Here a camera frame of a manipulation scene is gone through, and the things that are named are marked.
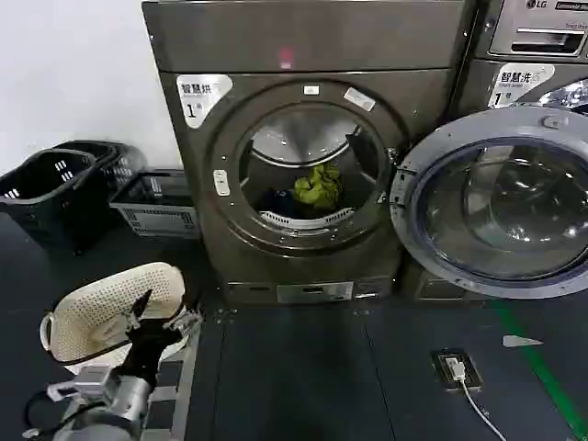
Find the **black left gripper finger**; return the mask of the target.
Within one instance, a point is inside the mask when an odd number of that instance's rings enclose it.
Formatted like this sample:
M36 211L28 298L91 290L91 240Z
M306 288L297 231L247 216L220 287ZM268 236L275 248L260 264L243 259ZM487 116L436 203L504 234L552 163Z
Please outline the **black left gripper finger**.
M127 314L127 332L138 329L141 326L140 318L147 308L151 295L152 291L148 289L132 303L130 312Z
M200 325L202 316L197 311L181 311L170 321L163 325L165 330L178 332L181 335L189 335L195 326Z

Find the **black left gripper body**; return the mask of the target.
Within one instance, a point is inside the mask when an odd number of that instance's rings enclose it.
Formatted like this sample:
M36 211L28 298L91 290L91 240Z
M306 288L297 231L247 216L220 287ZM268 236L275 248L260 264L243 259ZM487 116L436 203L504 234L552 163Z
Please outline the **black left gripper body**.
M131 347L120 366L120 375L145 380L155 386L160 358L169 345L183 339L182 333L164 321L142 321L140 326L127 332Z

